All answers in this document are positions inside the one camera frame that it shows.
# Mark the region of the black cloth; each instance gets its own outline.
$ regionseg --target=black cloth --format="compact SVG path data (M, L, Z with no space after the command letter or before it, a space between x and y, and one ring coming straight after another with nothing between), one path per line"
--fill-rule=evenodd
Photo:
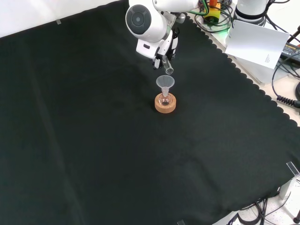
M135 52L125 3L0 39L2 225L209 225L300 167L300 132L191 21L164 72Z

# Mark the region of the black cable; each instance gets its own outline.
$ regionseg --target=black cable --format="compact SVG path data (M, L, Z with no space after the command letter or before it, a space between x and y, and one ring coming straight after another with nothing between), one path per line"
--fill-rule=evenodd
M293 55L287 57L287 58L286 58L285 60L283 60L282 62L279 62L279 65L278 65L277 68L275 69L274 74L273 74L273 76L272 76L272 89L273 89L275 95L277 96L277 100L278 100L278 101L281 101L281 102L283 102L283 103L285 103L285 104L287 104L287 105L294 106L295 108L300 108L300 101L299 101L299 100L298 100L298 101L297 101L297 100L292 100L292 99L289 99L289 98L280 96L280 95L278 95L278 94L276 93L275 88L274 88L274 77L275 77L275 74L276 74L277 70L279 69L280 66L282 66L282 64L283 64L284 62L288 61L290 58L292 58L292 57L294 57L294 56L296 56L296 55L300 55L300 53L293 54Z
M204 2L205 2L205 5L206 5L206 7L207 7L208 13L210 13L210 8L209 8L209 5L208 5L208 3L207 3L207 0L204 0ZM198 1L198 6L199 6L200 12L201 12L201 11L202 11L201 8L204 7L203 2L202 2L201 0Z
M287 2L289 2L290 0L287 0L287 1L275 1L275 2L273 2L273 3L277 3L277 4L283 4L283 3L287 3Z
M300 78L300 76L298 75L298 73L295 71L295 69L294 69L294 67L292 67L292 65L290 65L290 67L291 67L291 69L292 69L292 71L293 72L295 72L295 74L293 74L288 68L286 68L283 64L282 65L279 65L280 67L280 69L281 70L283 70L283 71L285 71L286 73L289 73L290 75L292 75L293 77L295 77L295 78Z
M281 27L279 27L278 25L276 25L270 18L268 15L266 15L266 18L268 19L269 23L274 27L275 30L277 30L275 27L281 29L283 32L289 34L286 30L282 29ZM296 37L294 37L293 35L289 34L293 39L297 40L300 43L300 40L297 39Z
M231 26L231 23L233 21L233 18L231 16L231 13L233 12L233 8L230 6L232 4L232 0L223 0L222 2L218 2L221 4L221 8L218 8L218 7L215 7L215 6L208 6L209 8L215 8L219 11L221 11L221 15L225 15L225 19L220 21L220 22L210 22L208 21L205 17L202 16L202 19L204 22L208 23L208 25L211 25L211 26L216 26L216 27L223 27L223 26L226 26L227 27L225 29L220 29L220 30L208 30L207 28L205 28L202 24L200 24L198 21L197 21L197 15L195 15L195 22L196 24L202 29L204 30L205 32L208 32L208 33L219 33L219 32L223 32L223 31L226 31L226 30L229 30L230 29L230 26ZM203 6L200 6L200 12L204 9Z
M254 219L252 221L243 220L240 217L240 215L238 214L238 219L239 219L239 221L240 221L241 224L243 224L243 225L256 225L260 221L261 216L260 216L259 211L261 210L261 208L260 208L259 204L257 204L256 202L255 202L255 207L257 208L258 215L257 215L256 219Z
M292 71L297 75L298 78L300 78L299 74L297 73L297 71L295 70L295 68L293 67L292 63L289 62L290 64L290 68L292 69Z
M297 100L300 101L300 82L296 87L295 95L296 95Z
M266 18L266 16L265 16L265 17L264 17L263 27L266 25L266 22L267 22L267 18Z
M229 220L228 224L227 225L233 225L234 221L238 218L238 214L235 214L235 216Z
M263 201L263 199L258 199L257 202L261 203L262 201ZM245 208L241 209L240 211L248 210L248 209L252 208L253 206L255 206L255 203L249 205L248 207L245 207Z
M297 31L293 34L294 37L297 37L300 34L300 26L297 28ZM290 43L294 38L290 37L287 42Z
M281 207L283 207L285 205L285 203L287 202L287 200L289 200L290 196L291 196L291 192L290 192L289 196L287 197L287 199L285 200L285 202L279 208L273 210L272 212L269 212L267 215L265 215L265 217L268 216L268 215L270 215L270 214L272 214L272 213L274 213L274 212L276 212L278 209L280 209Z
M252 221L245 221L243 220L239 214L238 214L238 218L239 218L239 221L244 224L244 225L256 225L259 221L260 221L260 225L264 225L264 221L268 221L269 223L273 224L273 225L276 225L275 223L272 223L271 221L267 220L266 217L274 212L276 212L277 210L279 210L280 208L282 208L285 203L287 202L287 200L290 198L291 196L291 192L289 194L289 196L287 197L287 199L285 200L285 202L280 206L278 207L277 209L273 210L272 212L266 214L266 211L267 211L267 205L268 205L268 199L263 199L263 200L259 200L255 203L253 203L253 206L255 206L257 208L257 211L258 211L258 215L257 215L257 218L252 220Z

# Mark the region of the plastic funnel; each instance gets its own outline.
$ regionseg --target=plastic funnel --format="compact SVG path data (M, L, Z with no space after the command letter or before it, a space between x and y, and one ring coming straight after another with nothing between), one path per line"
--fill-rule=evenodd
M169 75L162 75L156 80L156 84L162 91L162 94L159 97L159 103L161 105L170 104L172 102L172 98L169 95L169 90L175 84L174 78Z

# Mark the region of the yellow component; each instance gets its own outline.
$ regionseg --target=yellow component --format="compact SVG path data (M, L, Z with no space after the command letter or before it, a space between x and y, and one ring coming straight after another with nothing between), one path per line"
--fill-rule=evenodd
M217 8L221 8L221 4L218 3L216 5ZM206 18L206 17L209 17L209 16L212 16L214 18L216 18L218 21L220 19L220 14L221 14L221 11L216 9L216 8L210 8L210 12L207 14L207 15L204 15L203 17Z

